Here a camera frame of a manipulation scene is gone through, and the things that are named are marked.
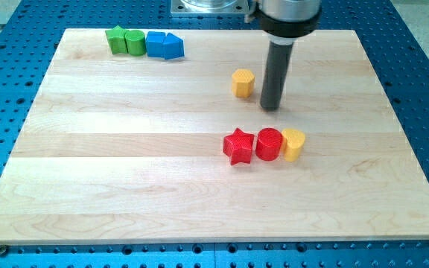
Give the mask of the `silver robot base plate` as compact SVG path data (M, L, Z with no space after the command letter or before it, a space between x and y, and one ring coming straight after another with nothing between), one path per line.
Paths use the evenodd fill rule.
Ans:
M238 14L249 10L247 0L171 0L171 13L194 14Z

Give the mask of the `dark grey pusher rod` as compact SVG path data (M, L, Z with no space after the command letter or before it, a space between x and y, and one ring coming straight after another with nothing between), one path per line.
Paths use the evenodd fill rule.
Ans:
M293 44L270 42L260 98L260 105L265 111L276 111L279 108L292 48Z

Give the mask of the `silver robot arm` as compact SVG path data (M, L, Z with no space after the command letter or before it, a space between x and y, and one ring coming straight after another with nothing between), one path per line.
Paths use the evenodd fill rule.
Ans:
M271 112L279 108L293 44L317 29L321 14L320 0L258 0L252 3L244 21L258 20L270 40L260 98L264 110Z

